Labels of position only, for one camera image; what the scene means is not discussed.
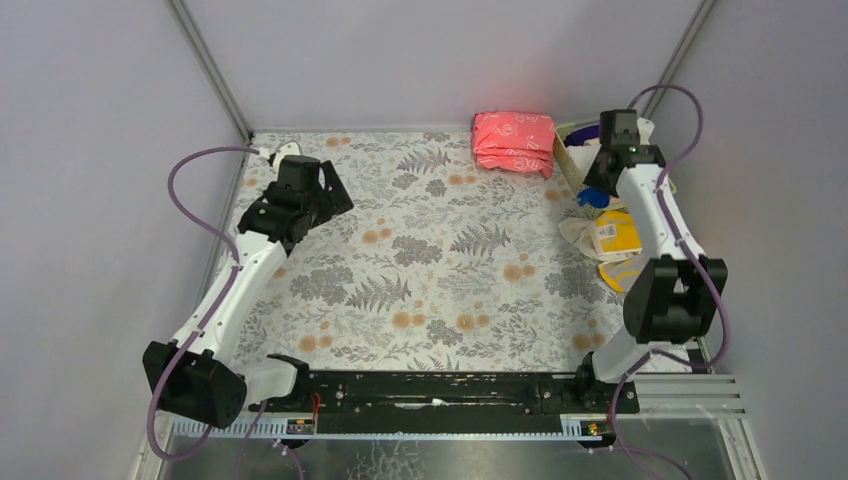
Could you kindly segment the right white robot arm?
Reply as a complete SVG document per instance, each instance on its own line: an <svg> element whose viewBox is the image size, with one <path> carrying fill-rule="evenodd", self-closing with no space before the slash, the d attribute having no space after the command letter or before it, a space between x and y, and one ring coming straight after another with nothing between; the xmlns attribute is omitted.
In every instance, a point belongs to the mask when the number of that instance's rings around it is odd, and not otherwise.
<svg viewBox="0 0 848 480"><path fill-rule="evenodd" d="M599 141L585 181L624 201L647 261L625 296L622 327L577 370L581 395L628 380L652 356L684 364L669 347L705 336L724 316L728 277L725 262L709 257L686 226L669 164L657 146L642 143L637 112L601 112Z"/></svg>

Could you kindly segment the blue towel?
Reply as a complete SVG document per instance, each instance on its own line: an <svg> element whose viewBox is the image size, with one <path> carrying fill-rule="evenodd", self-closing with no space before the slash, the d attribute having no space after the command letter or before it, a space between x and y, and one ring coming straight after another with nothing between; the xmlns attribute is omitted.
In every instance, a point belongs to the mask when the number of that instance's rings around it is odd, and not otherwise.
<svg viewBox="0 0 848 480"><path fill-rule="evenodd" d="M602 190L586 187L577 194L577 203L579 206L605 209L610 205L610 195Z"/></svg>

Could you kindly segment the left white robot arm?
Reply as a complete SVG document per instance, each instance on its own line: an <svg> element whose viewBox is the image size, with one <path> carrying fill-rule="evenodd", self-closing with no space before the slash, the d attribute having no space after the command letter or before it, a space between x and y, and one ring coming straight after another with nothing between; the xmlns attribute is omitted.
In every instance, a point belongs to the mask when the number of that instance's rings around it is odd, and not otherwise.
<svg viewBox="0 0 848 480"><path fill-rule="evenodd" d="M235 365L238 336L294 247L353 202L329 161L273 154L268 162L277 178L242 214L231 257L206 296L168 342L153 341L143 354L153 412L223 429L244 407L289 397L306 381L307 364L282 354Z"/></svg>

